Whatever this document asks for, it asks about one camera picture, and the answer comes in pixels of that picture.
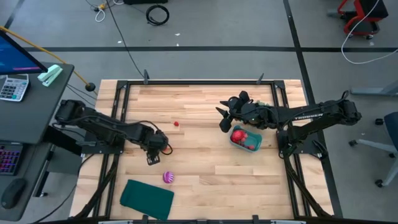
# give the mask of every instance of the red chair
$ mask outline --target red chair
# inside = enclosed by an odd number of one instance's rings
[[[348,0],[343,0],[337,9],[337,13],[341,15],[341,19],[346,21],[344,33],[348,35],[352,28],[354,28],[359,21],[369,14],[371,9],[377,3],[377,0],[354,0],[355,11],[342,11],[341,9],[347,2]],[[372,39],[373,35],[380,31],[377,22],[386,18],[387,16],[388,12],[386,6],[384,5],[383,0],[379,0],[372,13],[370,13],[370,15],[355,28],[350,37],[353,35],[363,35],[367,39]]]

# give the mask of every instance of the rgb keyboard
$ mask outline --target rgb keyboard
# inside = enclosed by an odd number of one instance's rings
[[[0,144],[0,175],[16,175],[23,145]]]

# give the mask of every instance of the white cable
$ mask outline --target white cable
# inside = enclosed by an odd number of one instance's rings
[[[98,10],[99,10],[99,11],[98,11],[97,15],[95,16],[95,21],[96,21],[96,22],[102,22],[102,21],[105,19],[106,14],[105,14],[105,12],[104,12],[102,9],[98,9]],[[104,14],[104,17],[102,17],[101,20],[98,20],[98,15],[99,15],[101,12]]]
[[[379,4],[379,1],[380,1],[380,0],[377,0],[377,2],[375,3],[375,5],[373,6],[373,8],[369,11],[369,13],[368,13],[362,20],[360,20],[360,22],[357,23],[357,24],[354,26],[354,28],[351,29],[351,31],[350,31],[349,34],[347,35],[346,39],[344,40],[343,45],[341,46],[341,53],[343,54],[344,58],[345,58],[349,63],[355,64],[355,65],[363,65],[363,64],[366,64],[366,63],[374,62],[374,61],[376,61],[376,60],[380,60],[380,59],[389,57],[389,56],[391,56],[391,55],[393,55],[393,54],[395,54],[395,53],[398,52],[398,49],[397,49],[397,50],[395,50],[393,53],[389,53],[389,54],[387,54],[387,55],[385,55],[385,56],[383,56],[383,57],[375,58],[375,59],[369,60],[369,61],[367,61],[367,62],[353,62],[353,61],[351,61],[350,59],[348,59],[347,56],[344,54],[343,48],[344,48],[344,45],[346,44],[348,38],[350,37],[350,35],[352,34],[352,32],[355,30],[355,28],[356,28],[362,21],[364,21],[364,20],[373,12],[373,10],[376,8],[377,4]]]
[[[115,4],[124,4],[124,2],[122,2],[122,3],[117,3],[119,0],[113,0],[113,3],[115,3]]]

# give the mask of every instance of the stapler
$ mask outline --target stapler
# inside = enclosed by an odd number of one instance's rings
[[[52,65],[48,72],[41,73],[37,78],[43,82],[43,86],[48,87],[61,74],[62,70],[59,65]]]

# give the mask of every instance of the desk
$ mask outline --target desk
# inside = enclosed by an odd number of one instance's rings
[[[47,68],[53,64],[43,63]],[[14,208],[6,210],[0,207],[0,220],[21,219],[47,160],[51,145],[42,142],[42,139],[74,68],[73,65],[58,65],[63,72],[49,87],[43,86],[37,79],[39,74],[30,74],[30,88],[22,102],[0,101],[0,140],[29,144],[17,175],[0,175],[0,195],[14,179],[24,178],[27,181],[24,193]]]
[[[300,80],[284,80],[290,107],[306,104]],[[111,115],[117,80],[103,80],[96,109]],[[175,192],[169,220],[293,218],[285,167],[278,157],[275,130],[248,130],[263,135],[261,150],[249,153],[233,147],[218,124],[215,110],[220,100],[246,90],[254,100],[272,105],[271,88],[264,85],[133,85],[129,92],[126,122],[150,120],[165,132],[174,152],[160,155],[159,164],[148,166],[144,151],[129,142],[120,156],[111,219],[140,220],[142,214],[119,204],[128,179],[138,180]],[[123,103],[124,90],[119,99]],[[97,188],[101,155],[95,155],[81,169],[70,215],[76,215]],[[300,155],[305,183],[318,203],[333,213],[321,162]],[[172,171],[172,184],[162,181]],[[100,215],[108,191],[105,190]],[[303,203],[298,205],[303,215]]]

